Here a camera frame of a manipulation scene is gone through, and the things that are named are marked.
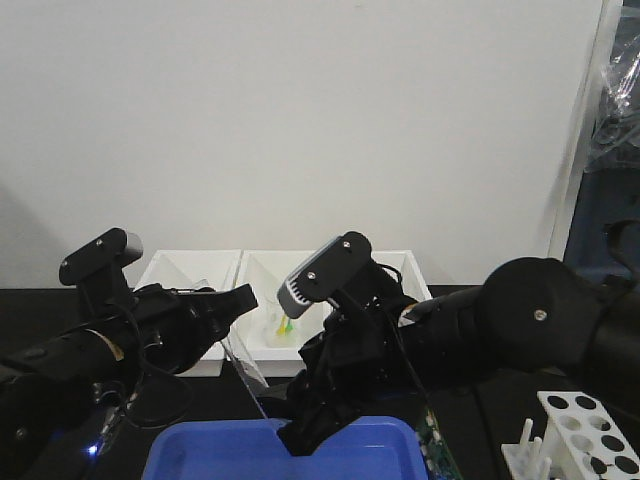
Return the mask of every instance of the white container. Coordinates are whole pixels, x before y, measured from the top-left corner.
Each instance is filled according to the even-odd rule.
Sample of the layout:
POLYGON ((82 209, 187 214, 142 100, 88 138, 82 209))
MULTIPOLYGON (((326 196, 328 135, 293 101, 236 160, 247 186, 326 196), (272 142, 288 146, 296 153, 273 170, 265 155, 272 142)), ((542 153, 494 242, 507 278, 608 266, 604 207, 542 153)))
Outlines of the white container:
MULTIPOLYGON (((291 320, 295 335, 284 340, 275 335, 281 318, 276 292, 285 277, 313 253, 245 250, 242 254, 236 285, 251 285, 258 299, 258 308, 241 316, 234 323, 234 328, 265 377, 291 377, 304 368, 298 350, 322 330, 324 319, 331 313, 328 303, 314 304, 300 318, 291 320)), ((372 257, 400 271, 407 295, 419 301, 431 298, 411 251, 373 252, 372 257)))
MULTIPOLYGON (((240 250, 158 250, 136 289, 150 283, 160 283, 164 288, 209 286, 220 291, 230 290, 235 283, 240 254, 240 250)), ((224 356, 222 346, 216 343, 193 368, 181 375, 217 377, 224 356)))

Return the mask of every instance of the black table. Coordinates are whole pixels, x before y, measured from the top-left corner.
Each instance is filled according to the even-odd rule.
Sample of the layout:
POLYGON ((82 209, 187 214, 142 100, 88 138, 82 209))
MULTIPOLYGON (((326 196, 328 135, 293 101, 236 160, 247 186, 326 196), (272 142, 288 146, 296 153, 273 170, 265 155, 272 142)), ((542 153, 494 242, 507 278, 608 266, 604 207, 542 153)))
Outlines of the black table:
MULTIPOLYGON (((432 286, 430 290, 438 296, 458 288, 461 287, 432 286)), ((76 325, 75 302, 74 290, 0 290, 0 355, 76 325)), ((220 377, 186 381, 195 398, 184 420, 259 418, 257 408, 230 364, 225 364, 220 377)), ((544 432, 546 415, 536 397, 538 390, 575 390, 575 387, 555 375, 506 371, 475 385, 432 395, 430 404, 465 478, 511 478, 500 454, 500 444, 518 441, 526 417, 534 419, 534 434, 544 432)), ((158 392, 155 398, 172 401, 171 393, 166 391, 158 392)), ((396 399, 374 406, 366 413, 393 415, 415 424, 421 407, 417 398, 396 399)), ((638 451, 640 425, 631 419, 613 416, 638 451)), ((84 431, 69 434, 66 443, 47 452, 38 475, 42 477, 42 472, 50 472, 49 478, 78 478, 82 472, 77 465, 78 450, 84 439, 90 438, 87 435, 95 431, 92 428, 95 426, 88 425, 84 431), (66 476, 53 473, 59 471, 65 471, 66 476)), ((97 463, 91 478, 139 479, 158 433, 158 430, 137 430, 125 425, 111 449, 97 463)))

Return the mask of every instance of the green circuit board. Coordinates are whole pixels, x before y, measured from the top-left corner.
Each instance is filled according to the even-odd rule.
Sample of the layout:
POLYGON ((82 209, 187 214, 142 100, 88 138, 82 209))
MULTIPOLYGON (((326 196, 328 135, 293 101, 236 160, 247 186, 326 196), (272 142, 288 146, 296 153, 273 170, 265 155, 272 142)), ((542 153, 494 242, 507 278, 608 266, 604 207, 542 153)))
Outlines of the green circuit board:
POLYGON ((416 426, 416 435, 429 478, 463 480, 453 455, 442 437, 436 417, 429 407, 426 407, 422 419, 416 426))

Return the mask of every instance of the blue tray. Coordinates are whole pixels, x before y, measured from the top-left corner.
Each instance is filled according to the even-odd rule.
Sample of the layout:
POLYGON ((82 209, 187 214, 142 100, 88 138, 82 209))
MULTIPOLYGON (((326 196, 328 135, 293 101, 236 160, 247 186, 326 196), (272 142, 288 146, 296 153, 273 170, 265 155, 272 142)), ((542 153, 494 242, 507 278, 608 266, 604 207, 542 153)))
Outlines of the blue tray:
POLYGON ((269 420, 180 423, 153 443, 143 480, 428 480, 414 431, 362 417, 309 457, 292 457, 269 420))

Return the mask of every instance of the clear plastic bag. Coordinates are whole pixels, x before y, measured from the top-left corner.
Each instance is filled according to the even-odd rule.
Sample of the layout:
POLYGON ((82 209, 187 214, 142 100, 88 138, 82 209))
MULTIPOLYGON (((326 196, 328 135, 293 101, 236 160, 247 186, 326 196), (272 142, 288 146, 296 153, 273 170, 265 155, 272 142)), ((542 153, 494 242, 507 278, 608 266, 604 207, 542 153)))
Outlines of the clear plastic bag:
POLYGON ((640 168, 640 8, 623 8, 603 75, 586 171, 640 168))

